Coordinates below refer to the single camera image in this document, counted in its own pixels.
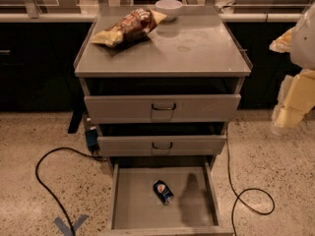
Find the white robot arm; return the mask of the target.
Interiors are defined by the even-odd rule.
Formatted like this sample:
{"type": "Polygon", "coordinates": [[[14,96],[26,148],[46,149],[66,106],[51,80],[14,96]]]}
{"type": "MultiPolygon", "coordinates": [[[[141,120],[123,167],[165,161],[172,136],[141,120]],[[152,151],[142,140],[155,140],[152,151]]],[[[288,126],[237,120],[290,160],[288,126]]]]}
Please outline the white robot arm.
{"type": "Polygon", "coordinates": [[[274,40],[270,49],[288,52],[290,61],[301,68],[296,76],[284,77],[272,114],[272,133],[283,135],[315,107],[315,4],[292,29],[274,40]]]}

